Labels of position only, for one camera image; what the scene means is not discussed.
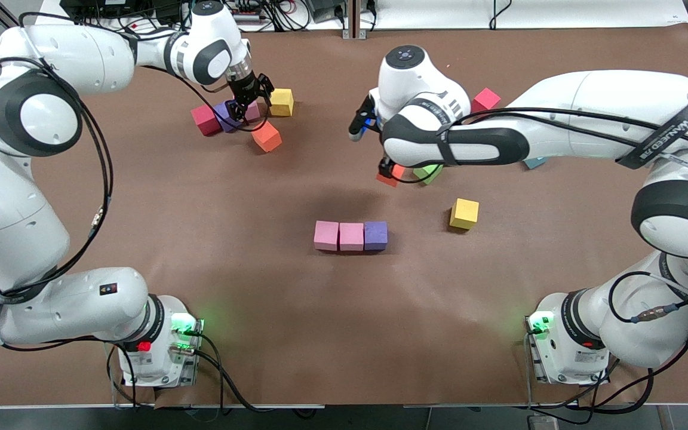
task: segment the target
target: green cube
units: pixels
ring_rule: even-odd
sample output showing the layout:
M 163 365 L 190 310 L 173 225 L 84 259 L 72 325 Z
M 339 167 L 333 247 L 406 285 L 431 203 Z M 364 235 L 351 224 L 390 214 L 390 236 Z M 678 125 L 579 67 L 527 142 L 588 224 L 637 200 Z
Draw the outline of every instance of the green cube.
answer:
M 426 177 L 423 182 L 429 185 L 429 183 L 440 174 L 440 171 L 442 171 L 442 164 L 434 164 L 431 166 L 424 166 L 423 168 L 415 168 L 413 169 L 413 174 L 415 174 L 418 179 Z

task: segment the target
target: small red object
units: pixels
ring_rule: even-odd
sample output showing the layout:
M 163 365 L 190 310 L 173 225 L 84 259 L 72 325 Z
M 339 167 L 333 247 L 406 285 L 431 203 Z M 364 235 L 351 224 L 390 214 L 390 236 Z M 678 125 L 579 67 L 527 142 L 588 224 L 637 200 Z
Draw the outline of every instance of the small red object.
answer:
M 191 110 L 191 115 L 193 115 L 193 120 L 203 136 L 210 136 L 222 129 L 214 115 L 213 109 L 209 105 L 196 107 L 196 109 Z
M 281 133 L 269 121 L 265 122 L 259 130 L 252 131 L 251 136 L 264 152 L 270 152 L 283 143 Z
M 489 88 L 481 90 L 472 100 L 472 112 L 492 109 L 499 101 L 500 97 Z
M 376 180 L 386 183 L 386 185 L 389 185 L 390 187 L 397 188 L 397 184 L 399 183 L 399 180 L 397 179 L 402 179 L 402 174 L 404 173 L 405 168 L 403 166 L 400 166 L 399 164 L 394 164 L 394 167 L 392 168 L 393 177 L 385 177 L 379 173 L 376 175 Z

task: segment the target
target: pink cube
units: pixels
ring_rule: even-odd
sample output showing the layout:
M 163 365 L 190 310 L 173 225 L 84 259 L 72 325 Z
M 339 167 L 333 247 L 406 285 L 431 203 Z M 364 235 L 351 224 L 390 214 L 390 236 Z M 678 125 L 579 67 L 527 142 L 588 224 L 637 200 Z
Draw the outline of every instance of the pink cube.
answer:
M 363 223 L 339 224 L 339 249 L 342 251 L 361 251 L 366 244 Z
M 474 100 L 472 100 L 472 112 L 492 109 L 499 101 L 500 97 L 489 88 L 481 90 L 481 92 L 474 97 Z
M 321 251 L 336 251 L 339 246 L 339 223 L 317 221 L 315 223 L 315 248 Z
M 222 129 L 209 105 L 196 107 L 196 109 L 191 110 L 191 115 L 193 115 L 193 120 L 203 136 L 210 136 Z
M 251 104 L 246 108 L 246 121 L 253 121 L 259 119 L 261 116 L 259 114 L 259 105 L 256 104 L 256 100 L 251 102 Z

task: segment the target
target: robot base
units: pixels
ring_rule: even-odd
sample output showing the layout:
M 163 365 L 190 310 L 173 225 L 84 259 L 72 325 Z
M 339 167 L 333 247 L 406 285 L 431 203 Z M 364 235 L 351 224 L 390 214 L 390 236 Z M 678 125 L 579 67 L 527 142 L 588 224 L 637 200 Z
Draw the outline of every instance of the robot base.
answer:
M 537 311 L 526 318 L 527 327 L 540 327 L 542 334 L 531 336 L 533 367 L 538 382 L 589 385 L 601 377 L 607 368 L 609 352 L 578 345 L 567 334 L 562 320 L 565 293 L 544 297 Z
M 175 352 L 172 345 L 187 346 L 191 349 L 200 348 L 201 338 L 198 336 L 186 336 L 179 334 L 174 329 L 172 315 L 187 315 L 185 305 L 172 296 L 158 296 L 164 305 L 164 320 L 161 334 L 150 343 L 150 351 L 129 352 L 131 365 L 134 367 L 134 377 L 137 386 L 154 386 L 160 388 L 174 388 L 176 386 L 190 386 L 196 382 L 198 370 L 198 356 Z M 194 322 L 191 330 L 202 332 L 202 320 Z M 124 373 L 124 381 L 131 386 L 131 373 L 123 354 L 118 356 Z

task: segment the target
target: orange cube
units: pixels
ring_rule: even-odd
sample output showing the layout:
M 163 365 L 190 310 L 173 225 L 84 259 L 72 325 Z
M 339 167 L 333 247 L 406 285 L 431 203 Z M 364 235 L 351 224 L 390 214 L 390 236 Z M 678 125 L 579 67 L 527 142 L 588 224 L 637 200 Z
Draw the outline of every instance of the orange cube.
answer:
M 259 130 L 252 131 L 251 136 L 254 137 L 254 142 L 256 142 L 264 152 L 270 152 L 283 143 L 283 140 L 281 140 L 281 133 L 279 133 L 270 122 L 265 122 Z
M 382 174 L 377 174 L 376 179 L 380 180 L 380 182 L 386 183 L 386 185 L 389 185 L 390 187 L 395 187 L 397 188 L 397 184 L 399 181 L 397 179 L 402 179 L 402 174 L 405 173 L 405 168 L 403 166 L 400 166 L 399 164 L 394 164 L 394 167 L 392 168 L 392 176 L 393 177 L 385 177 L 382 176 Z

